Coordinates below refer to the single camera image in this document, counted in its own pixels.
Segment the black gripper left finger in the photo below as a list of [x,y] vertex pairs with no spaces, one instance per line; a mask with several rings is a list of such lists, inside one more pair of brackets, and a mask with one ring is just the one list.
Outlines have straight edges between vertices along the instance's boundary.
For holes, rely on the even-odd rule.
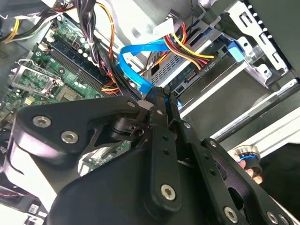
[[60,191],[83,177],[77,167],[85,154],[122,141],[132,143],[126,153],[176,147],[166,111],[167,92],[153,88],[138,102],[116,96],[21,109],[11,134],[11,166],[21,176],[12,182],[35,194],[50,211]]

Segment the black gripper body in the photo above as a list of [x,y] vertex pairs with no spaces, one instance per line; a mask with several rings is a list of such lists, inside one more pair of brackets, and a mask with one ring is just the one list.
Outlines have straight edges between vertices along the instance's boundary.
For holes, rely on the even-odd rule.
[[49,225],[213,225],[217,223],[199,165],[187,146],[126,153],[64,187]]

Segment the person's hand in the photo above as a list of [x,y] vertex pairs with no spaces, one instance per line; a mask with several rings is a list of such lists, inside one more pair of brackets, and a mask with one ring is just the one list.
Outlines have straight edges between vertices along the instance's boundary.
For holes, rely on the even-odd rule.
[[263,179],[260,175],[256,175],[254,170],[252,168],[245,169],[245,172],[254,180],[257,184],[261,184],[263,182]]

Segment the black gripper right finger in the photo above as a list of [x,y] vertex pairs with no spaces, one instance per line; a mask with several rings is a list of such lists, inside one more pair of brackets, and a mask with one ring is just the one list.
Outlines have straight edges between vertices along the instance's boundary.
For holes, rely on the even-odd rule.
[[167,92],[166,111],[176,129],[179,157],[190,157],[199,172],[213,225],[292,225],[294,222],[215,140],[202,142],[193,127],[180,119],[176,97]]

